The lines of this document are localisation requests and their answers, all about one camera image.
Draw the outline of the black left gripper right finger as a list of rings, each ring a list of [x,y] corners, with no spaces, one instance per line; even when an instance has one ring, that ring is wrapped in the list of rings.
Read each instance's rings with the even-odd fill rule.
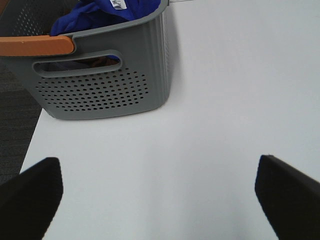
[[[278,239],[320,238],[318,181],[273,155],[262,155],[254,191]]]

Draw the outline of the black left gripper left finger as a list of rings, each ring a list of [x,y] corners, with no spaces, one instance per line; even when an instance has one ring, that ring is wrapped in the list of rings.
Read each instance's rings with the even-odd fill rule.
[[[0,238],[41,240],[64,193],[60,161],[47,157],[0,186]]]

